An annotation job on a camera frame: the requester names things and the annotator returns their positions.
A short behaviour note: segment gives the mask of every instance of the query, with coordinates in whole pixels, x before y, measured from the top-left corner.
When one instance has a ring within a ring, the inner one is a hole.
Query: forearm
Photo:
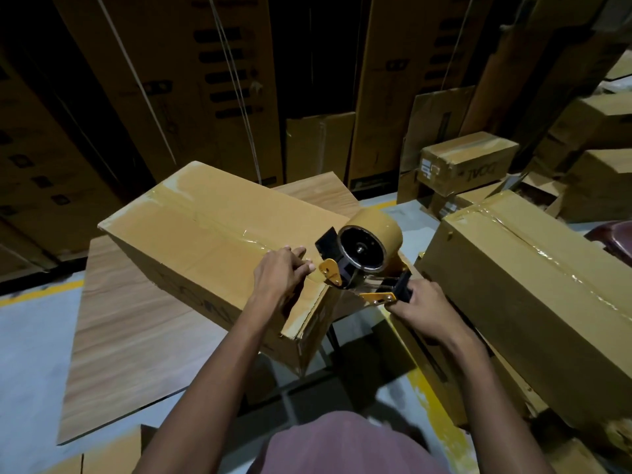
[[[471,333],[447,347],[462,371],[463,399],[481,472],[553,473],[505,393],[482,342]]]
[[[265,319],[276,303],[251,297],[241,316],[162,423],[135,474],[215,472],[246,378],[259,351]]]

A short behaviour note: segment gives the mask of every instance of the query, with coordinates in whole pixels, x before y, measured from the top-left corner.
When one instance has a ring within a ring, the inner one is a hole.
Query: dark red object
[[[632,267],[632,220],[602,224],[589,231],[585,238],[600,241],[605,251]]]

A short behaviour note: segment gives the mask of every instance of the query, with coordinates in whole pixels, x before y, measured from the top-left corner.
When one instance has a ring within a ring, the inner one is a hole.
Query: person's right arm
[[[410,303],[387,309],[422,335],[440,342],[459,366],[465,410],[485,474],[554,474],[540,446],[504,391],[486,347],[463,322],[436,282],[415,279]]]

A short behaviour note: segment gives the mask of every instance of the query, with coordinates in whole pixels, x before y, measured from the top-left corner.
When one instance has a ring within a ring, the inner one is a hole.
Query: wooden table
[[[347,217],[359,209],[331,172],[274,189]],[[155,287],[108,236],[93,239],[58,442],[186,389],[224,335]]]

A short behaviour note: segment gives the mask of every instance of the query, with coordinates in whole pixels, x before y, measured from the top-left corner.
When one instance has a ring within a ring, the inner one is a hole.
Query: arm
[[[226,433],[241,403],[249,370],[274,312],[314,270],[305,248],[269,251],[237,322],[206,361],[143,453],[135,474],[217,471]]]
[[[481,472],[554,474],[540,446],[512,406],[486,347],[463,322],[435,282],[412,280],[409,304],[387,309],[440,342],[460,368],[461,390]]]

